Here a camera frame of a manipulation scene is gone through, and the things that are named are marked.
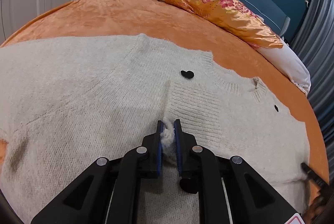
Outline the person's right hand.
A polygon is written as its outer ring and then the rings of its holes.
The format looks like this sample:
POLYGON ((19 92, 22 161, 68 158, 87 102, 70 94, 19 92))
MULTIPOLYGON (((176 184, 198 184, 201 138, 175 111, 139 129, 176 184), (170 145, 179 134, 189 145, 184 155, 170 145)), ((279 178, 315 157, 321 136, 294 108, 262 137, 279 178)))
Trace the person's right hand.
POLYGON ((319 195, 302 215, 304 223, 333 223, 333 189, 319 180, 317 185, 319 195))

